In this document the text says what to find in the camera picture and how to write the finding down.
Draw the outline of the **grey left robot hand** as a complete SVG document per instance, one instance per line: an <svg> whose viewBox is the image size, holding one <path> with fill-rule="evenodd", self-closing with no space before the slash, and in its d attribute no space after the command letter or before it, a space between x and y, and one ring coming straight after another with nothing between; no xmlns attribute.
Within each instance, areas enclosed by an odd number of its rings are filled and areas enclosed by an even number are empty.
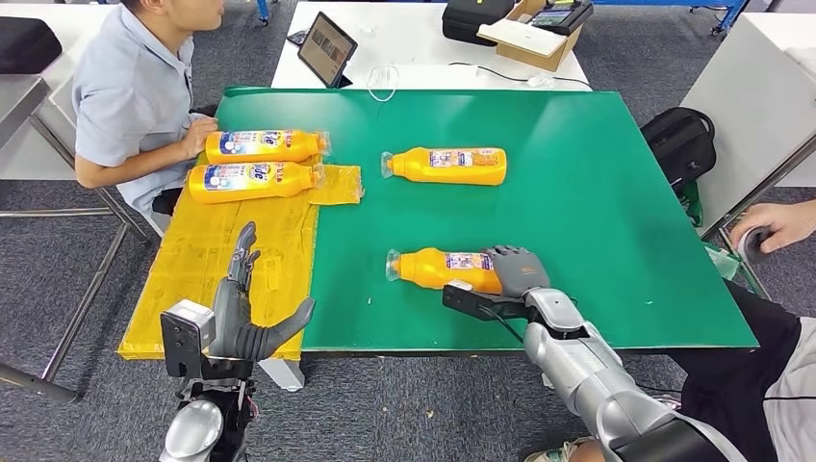
<svg viewBox="0 0 816 462"><path fill-rule="evenodd" d="M251 247L256 242L256 223L249 221L241 230L233 250L227 275L216 289L213 312L216 336L209 344L215 357L259 362L305 328L311 320L316 301L304 298L293 314L274 326L259 326L251 321L249 290L254 262L260 257Z"/></svg>

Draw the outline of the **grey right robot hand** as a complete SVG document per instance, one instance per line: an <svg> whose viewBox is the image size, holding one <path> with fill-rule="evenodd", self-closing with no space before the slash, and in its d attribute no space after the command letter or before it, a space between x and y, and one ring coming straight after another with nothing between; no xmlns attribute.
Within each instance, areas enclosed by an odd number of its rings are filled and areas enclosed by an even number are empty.
<svg viewBox="0 0 816 462"><path fill-rule="evenodd" d="M540 259L525 247L499 244L481 251L492 261L502 295L522 298L531 290L551 287Z"/></svg>

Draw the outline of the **person's right hand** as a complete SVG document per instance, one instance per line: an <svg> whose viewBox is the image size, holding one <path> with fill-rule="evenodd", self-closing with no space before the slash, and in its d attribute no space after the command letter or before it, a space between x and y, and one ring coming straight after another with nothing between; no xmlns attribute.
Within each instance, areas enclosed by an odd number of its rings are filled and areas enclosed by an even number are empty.
<svg viewBox="0 0 816 462"><path fill-rule="evenodd" d="M218 120L215 117L201 116L195 118L184 138L179 141L180 159L191 160L205 149L206 139L218 131Z"/></svg>
<svg viewBox="0 0 816 462"><path fill-rule="evenodd" d="M729 240L738 244L750 230L768 226L772 234L761 242L760 250L775 250L808 238L815 231L815 200L794 204L758 203L749 207L731 229Z"/></svg>

